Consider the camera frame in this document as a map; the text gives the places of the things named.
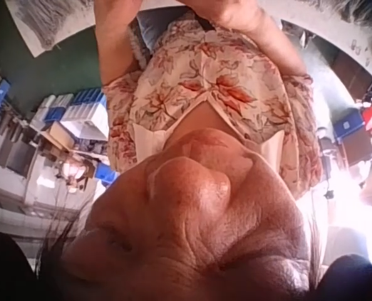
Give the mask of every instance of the elderly woman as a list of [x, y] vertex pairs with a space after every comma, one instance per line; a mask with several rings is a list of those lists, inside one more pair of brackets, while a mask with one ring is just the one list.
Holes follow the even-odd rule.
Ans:
[[62, 290], [70, 300], [299, 295], [310, 256], [295, 200], [321, 173], [304, 63], [253, 0], [140, 13], [147, 62], [128, 30], [141, 3], [95, 2], [110, 162], [123, 174], [63, 252]]

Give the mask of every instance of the plastic storage drawers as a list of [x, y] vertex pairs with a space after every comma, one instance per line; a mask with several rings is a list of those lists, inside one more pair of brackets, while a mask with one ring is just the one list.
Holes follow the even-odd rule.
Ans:
[[108, 140], [106, 97], [100, 88], [76, 94], [61, 124], [80, 139]]

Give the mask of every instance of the black object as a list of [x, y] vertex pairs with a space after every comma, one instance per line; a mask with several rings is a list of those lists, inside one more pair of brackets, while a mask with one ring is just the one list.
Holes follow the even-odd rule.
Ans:
[[[20, 247], [0, 233], [0, 301], [46, 300]], [[327, 270], [312, 301], [372, 301], [372, 265], [358, 255], [343, 256]]]

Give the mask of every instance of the hand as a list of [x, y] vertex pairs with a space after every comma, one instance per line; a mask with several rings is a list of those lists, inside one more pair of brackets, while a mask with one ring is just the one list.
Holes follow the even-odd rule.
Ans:
[[263, 10], [257, 0], [179, 0], [200, 17], [228, 29], [253, 31], [261, 23]]
[[95, 0], [96, 26], [128, 26], [136, 18], [142, 2], [143, 0]]

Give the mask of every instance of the wrinkled skin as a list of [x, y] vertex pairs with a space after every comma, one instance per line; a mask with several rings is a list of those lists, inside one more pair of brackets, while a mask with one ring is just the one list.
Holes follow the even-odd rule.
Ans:
[[121, 175], [63, 263], [96, 283], [71, 289], [82, 300], [286, 300], [307, 287], [307, 254], [281, 178], [205, 129]]

